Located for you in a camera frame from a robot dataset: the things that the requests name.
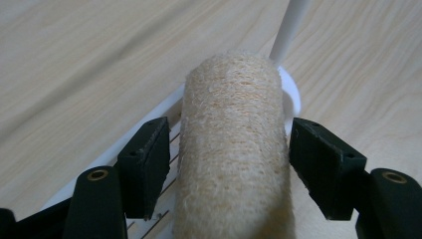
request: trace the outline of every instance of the beige loofah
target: beige loofah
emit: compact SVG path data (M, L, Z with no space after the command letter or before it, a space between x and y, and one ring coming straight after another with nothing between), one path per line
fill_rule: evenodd
M294 238L280 77L248 53L206 60L183 97L175 238Z

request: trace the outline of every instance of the white plastic rod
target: white plastic rod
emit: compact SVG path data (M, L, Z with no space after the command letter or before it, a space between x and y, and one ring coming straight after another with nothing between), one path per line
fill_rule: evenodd
M292 39L295 37L302 19L307 12L310 0L290 0L282 25L280 25L279 33L271 50L270 59L274 61L276 66L282 63Z

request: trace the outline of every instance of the wood grain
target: wood grain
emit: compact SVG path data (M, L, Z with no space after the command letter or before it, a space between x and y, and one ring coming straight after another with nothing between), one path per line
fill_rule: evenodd
M0 207L23 218L202 60L269 54L287 1L1 1ZM284 61L315 120L422 182L422 2L315 0ZM298 238L356 238L295 173Z
M48 198L204 59L260 51L287 1L2 1L0 207Z
M302 117L422 184L422 2L316 0L284 65ZM298 238L357 238L352 222L325 221L293 173Z

